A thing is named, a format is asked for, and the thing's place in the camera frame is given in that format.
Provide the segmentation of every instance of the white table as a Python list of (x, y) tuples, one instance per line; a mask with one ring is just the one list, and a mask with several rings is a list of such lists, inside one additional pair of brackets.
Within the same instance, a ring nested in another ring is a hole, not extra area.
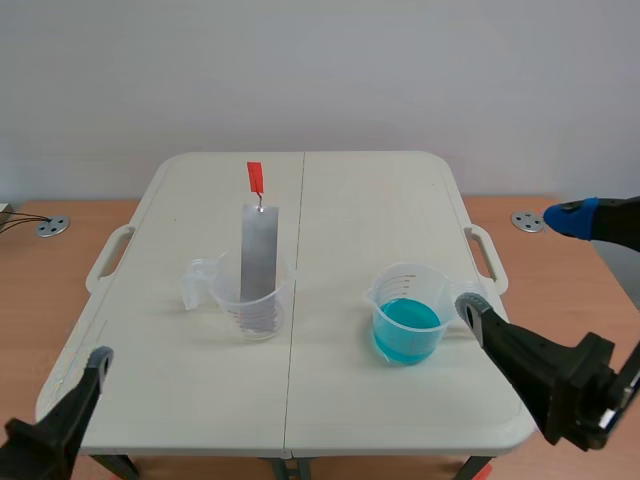
[[(177, 288), (189, 260), (239, 243), (241, 206), (255, 203), (247, 161), (263, 163), (265, 204), (280, 207), (280, 247), (298, 269), (293, 329), (289, 318), (260, 343), (240, 340), (213, 306), (185, 312)], [(504, 315), (504, 271), (437, 157), (175, 157), (90, 272), (92, 295), (43, 387), (37, 416), (104, 344), (115, 361), (82, 447), (103, 459), (506, 453), (533, 432), (533, 421), (461, 320), (413, 367), (386, 365), (368, 342), (371, 311), (360, 297), (386, 265), (418, 261), (453, 280), (478, 281), (464, 229), (483, 241), (496, 282), (480, 281)], [(105, 276), (131, 235), (116, 271)]]

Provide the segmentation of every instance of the cable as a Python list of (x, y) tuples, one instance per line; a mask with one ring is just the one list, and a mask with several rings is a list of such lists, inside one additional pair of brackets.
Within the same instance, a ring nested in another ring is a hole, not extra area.
[(41, 222), (41, 221), (42, 220), (39, 219), (39, 218), (28, 218), (28, 219), (25, 219), (25, 220), (21, 220), (19, 222), (14, 223), (13, 225), (9, 225), (7, 228), (3, 228), (2, 230), (0, 230), (0, 233), (4, 233), (7, 230), (11, 230), (13, 227), (17, 227), (18, 225), (22, 225), (23, 223)]
[(49, 222), (50, 220), (42, 220), (40, 218), (14, 218), (11, 220), (5, 220), (4, 222), (0, 222), (0, 227), (2, 225), (6, 225), (7, 223), (16, 223), (16, 222), (24, 222), (25, 220), (38, 220), (39, 222)]
[(9, 215), (19, 215), (22, 217), (31, 217), (31, 218), (39, 218), (40, 220), (44, 220), (46, 222), (50, 222), (51, 219), (49, 217), (44, 217), (42, 215), (35, 215), (33, 213), (22, 213), (22, 212), (7, 212)]

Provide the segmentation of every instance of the red tag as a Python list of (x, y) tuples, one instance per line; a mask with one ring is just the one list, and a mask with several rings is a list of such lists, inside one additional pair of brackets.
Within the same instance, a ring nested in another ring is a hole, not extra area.
[(486, 480), (487, 478), (489, 478), (489, 475), (491, 475), (492, 470), (493, 467), (491, 465), (487, 465), (482, 470), (480, 470), (475, 477), (473, 477), (473, 480)]
[(262, 181), (262, 164), (260, 162), (247, 162), (249, 170), (249, 184), (254, 193), (264, 193), (264, 182)]

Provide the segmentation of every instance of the measuring cup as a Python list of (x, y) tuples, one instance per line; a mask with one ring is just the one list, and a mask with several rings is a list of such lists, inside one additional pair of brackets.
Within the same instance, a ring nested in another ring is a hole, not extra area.
[(197, 259), (181, 279), (187, 310), (197, 308), (206, 290), (220, 309), (233, 318), (243, 336), (263, 340), (276, 335), (291, 311), (294, 269), (278, 255), (276, 288), (253, 301), (240, 299), (240, 253), (228, 252), (215, 260)]
[(449, 279), (415, 263), (387, 267), (365, 300), (373, 306), (376, 345), (390, 363), (411, 365), (427, 358), (455, 316)]

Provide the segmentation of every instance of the table handle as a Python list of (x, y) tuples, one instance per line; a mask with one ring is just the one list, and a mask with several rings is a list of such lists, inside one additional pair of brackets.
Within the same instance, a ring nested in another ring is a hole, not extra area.
[(496, 290), (498, 291), (498, 295), (502, 295), (507, 291), (507, 288), (509, 288), (509, 279), (507, 278), (507, 272), (504, 271), (493, 240), (491, 240), (491, 237), (484, 228), (477, 225), (466, 227), (465, 233), (467, 238), (472, 238), (478, 242), (491, 278), (493, 278)]
[(96, 263), (93, 264), (89, 275), (87, 275), (85, 285), (89, 293), (93, 292), (100, 279), (106, 275), (107, 270), (111, 267), (120, 251), (120, 247), (125, 240), (129, 240), (133, 236), (135, 231), (136, 227), (133, 225), (122, 225), (109, 236), (107, 243), (105, 243), (100, 255), (98, 255)]

